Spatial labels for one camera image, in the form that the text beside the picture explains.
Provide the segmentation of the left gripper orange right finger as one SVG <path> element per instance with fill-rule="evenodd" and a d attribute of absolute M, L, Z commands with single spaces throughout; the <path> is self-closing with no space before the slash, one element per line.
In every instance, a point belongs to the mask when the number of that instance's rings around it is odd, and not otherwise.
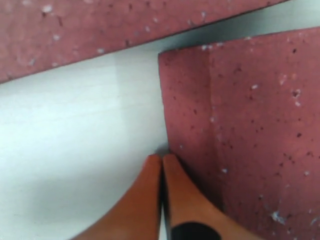
<path fill-rule="evenodd" d="M 260 240 L 215 207 L 173 154 L 163 157 L 172 240 Z"/>

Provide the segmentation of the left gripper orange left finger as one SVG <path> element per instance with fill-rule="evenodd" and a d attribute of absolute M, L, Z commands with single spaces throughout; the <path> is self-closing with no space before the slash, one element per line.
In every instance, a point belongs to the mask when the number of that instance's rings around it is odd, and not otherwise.
<path fill-rule="evenodd" d="M 161 157 L 149 155 L 132 186 L 74 240 L 157 240 L 161 224 Z"/>

